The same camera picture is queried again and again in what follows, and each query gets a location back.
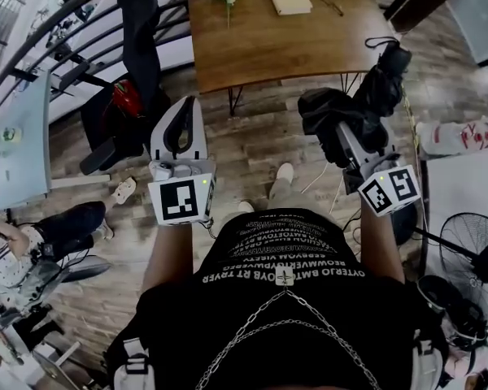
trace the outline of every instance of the black office chair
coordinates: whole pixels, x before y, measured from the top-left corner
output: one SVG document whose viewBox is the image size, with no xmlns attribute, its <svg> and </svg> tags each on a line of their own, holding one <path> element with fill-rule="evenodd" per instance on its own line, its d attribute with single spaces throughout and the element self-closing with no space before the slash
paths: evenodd
<svg viewBox="0 0 488 390">
<path fill-rule="evenodd" d="M 161 89 L 161 67 L 154 42 L 154 28 L 159 23 L 157 0 L 118 0 L 123 14 L 123 63 L 128 79 L 139 94 L 142 112 L 133 117 L 112 102 L 114 83 L 86 75 L 88 64 L 81 63 L 64 77 L 62 86 L 77 79 L 104 88 L 81 107 L 81 121 L 92 153 L 80 163 L 84 175 L 105 171 L 125 158 L 140 156 L 150 145 L 151 132 L 170 107 L 170 98 Z"/>
</svg>

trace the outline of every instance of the white shoe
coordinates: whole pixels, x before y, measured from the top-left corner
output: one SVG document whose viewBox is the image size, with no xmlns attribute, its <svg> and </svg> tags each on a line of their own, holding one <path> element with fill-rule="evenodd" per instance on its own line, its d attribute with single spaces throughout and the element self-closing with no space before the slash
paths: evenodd
<svg viewBox="0 0 488 390">
<path fill-rule="evenodd" d="M 121 182 L 115 189 L 112 196 L 118 204 L 124 204 L 129 196 L 136 191 L 136 181 L 133 178 L 128 178 L 124 182 Z"/>
<path fill-rule="evenodd" d="M 290 184 L 293 182 L 294 169 L 291 163 L 284 163 L 278 168 L 277 179 L 284 178 L 287 179 Z"/>
<path fill-rule="evenodd" d="M 255 208 L 247 201 L 241 201 L 237 209 L 238 212 L 255 212 Z"/>
<path fill-rule="evenodd" d="M 101 235 L 103 236 L 104 240 L 112 240 L 114 238 L 114 232 L 112 231 L 112 228 L 110 228 L 107 224 L 107 221 L 104 219 L 101 225 L 98 227 L 99 232 L 101 232 Z"/>
</svg>

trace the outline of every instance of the black pants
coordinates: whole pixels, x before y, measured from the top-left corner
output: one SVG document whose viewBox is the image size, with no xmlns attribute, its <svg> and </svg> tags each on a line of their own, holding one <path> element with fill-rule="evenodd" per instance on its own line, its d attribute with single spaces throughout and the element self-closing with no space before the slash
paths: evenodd
<svg viewBox="0 0 488 390">
<path fill-rule="evenodd" d="M 38 325 L 49 313 L 47 308 L 40 308 L 37 312 L 30 314 L 27 318 L 13 324 L 13 328 L 25 343 L 29 351 L 40 344 L 49 332 L 58 331 L 55 321 L 50 321 L 36 331 L 33 328 Z"/>
<path fill-rule="evenodd" d="M 91 234 L 101 225 L 105 213 L 102 201 L 86 202 L 45 218 L 33 226 L 45 243 L 52 246 L 54 261 L 57 262 L 70 253 L 94 246 Z"/>
</svg>

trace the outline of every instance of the human arm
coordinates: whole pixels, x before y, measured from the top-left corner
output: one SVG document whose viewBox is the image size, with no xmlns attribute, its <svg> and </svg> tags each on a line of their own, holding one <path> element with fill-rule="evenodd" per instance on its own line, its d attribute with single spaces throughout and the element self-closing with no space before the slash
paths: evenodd
<svg viewBox="0 0 488 390">
<path fill-rule="evenodd" d="M 21 258 L 29 248 L 29 238 L 18 228 L 0 221 L 0 232 L 7 237 L 9 248 L 16 258 Z"/>
<path fill-rule="evenodd" d="M 191 224 L 158 228 L 141 292 L 166 282 L 181 282 L 194 273 Z"/>
<path fill-rule="evenodd" d="M 361 200 L 361 262 L 375 275 L 405 283 L 389 215 L 377 217 Z"/>
</svg>

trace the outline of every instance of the black fan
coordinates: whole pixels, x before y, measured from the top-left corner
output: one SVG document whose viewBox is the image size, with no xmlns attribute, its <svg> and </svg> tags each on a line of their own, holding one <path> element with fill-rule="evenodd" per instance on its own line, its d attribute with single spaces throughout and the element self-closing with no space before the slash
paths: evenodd
<svg viewBox="0 0 488 390">
<path fill-rule="evenodd" d="M 488 217 L 452 215 L 442 226 L 439 252 L 446 278 L 488 320 Z"/>
<path fill-rule="evenodd" d="M 486 345 L 488 325 L 482 309 L 464 299 L 452 283 L 427 275 L 416 286 L 429 308 L 442 316 L 442 329 L 449 345 L 468 352 Z"/>
</svg>

